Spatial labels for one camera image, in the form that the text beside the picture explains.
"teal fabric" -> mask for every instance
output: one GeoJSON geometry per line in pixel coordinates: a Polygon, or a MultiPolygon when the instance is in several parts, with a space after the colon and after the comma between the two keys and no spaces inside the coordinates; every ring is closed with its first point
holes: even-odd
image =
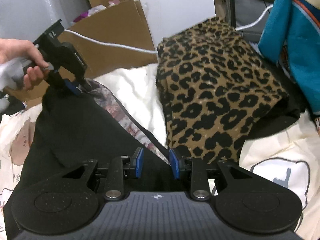
{"type": "Polygon", "coordinates": [[[275,0],[258,46],[276,63],[285,43],[292,76],[320,114],[319,0],[275,0]]]}

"white wall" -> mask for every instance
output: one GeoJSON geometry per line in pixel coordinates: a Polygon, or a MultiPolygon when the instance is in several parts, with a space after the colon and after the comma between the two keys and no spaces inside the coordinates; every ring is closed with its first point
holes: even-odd
{"type": "Polygon", "coordinates": [[[213,0],[140,0],[154,45],[215,16],[213,0]]]}
{"type": "Polygon", "coordinates": [[[60,18],[69,27],[88,8],[87,0],[0,0],[0,38],[34,41],[60,18]]]}

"blue gripper pad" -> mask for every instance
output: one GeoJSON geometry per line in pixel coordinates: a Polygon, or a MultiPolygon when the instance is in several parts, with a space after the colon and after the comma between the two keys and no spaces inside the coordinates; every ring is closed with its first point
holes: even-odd
{"type": "Polygon", "coordinates": [[[169,150],[169,162],[174,179],[180,179],[179,161],[172,149],[169,150]]]}
{"type": "Polygon", "coordinates": [[[140,149],[138,156],[137,156],[137,164],[136,164],[136,177],[141,177],[142,167],[143,167],[143,155],[144,151],[143,148],[140,149]]]}
{"type": "Polygon", "coordinates": [[[76,96],[81,95],[81,91],[78,88],[76,88],[70,80],[64,79],[64,83],[66,84],[66,87],[76,96]]]}

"logo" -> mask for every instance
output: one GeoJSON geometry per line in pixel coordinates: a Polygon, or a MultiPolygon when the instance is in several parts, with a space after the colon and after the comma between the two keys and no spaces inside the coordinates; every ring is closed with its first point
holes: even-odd
{"type": "Polygon", "coordinates": [[[160,198],[162,198],[162,196],[160,195],[160,194],[156,194],[156,195],[154,195],[153,196],[155,199],[160,199],[160,198]]]}
{"type": "Polygon", "coordinates": [[[76,58],[80,61],[80,63],[81,63],[82,65],[84,65],[83,61],[80,59],[80,57],[78,56],[78,54],[75,53],[75,56],[76,56],[76,58]]]}
{"type": "Polygon", "coordinates": [[[55,32],[54,32],[54,31],[50,31],[49,36],[53,39],[53,37],[55,37],[55,36],[56,36],[56,34],[55,34],[55,32]]]}

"black circular pad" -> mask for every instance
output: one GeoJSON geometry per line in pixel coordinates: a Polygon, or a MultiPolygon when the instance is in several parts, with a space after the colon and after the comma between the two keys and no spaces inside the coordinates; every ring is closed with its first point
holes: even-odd
{"type": "Polygon", "coordinates": [[[236,193],[223,190],[216,197],[215,208],[229,225],[258,234],[291,229],[301,215],[301,201],[291,191],[236,193]]]}
{"type": "Polygon", "coordinates": [[[72,199],[65,193],[47,192],[35,200],[37,209],[46,213],[58,213],[71,205],[72,199]]]}
{"type": "Polygon", "coordinates": [[[61,235],[90,222],[98,207],[94,192],[25,192],[14,199],[12,214],[27,231],[61,235]]]}

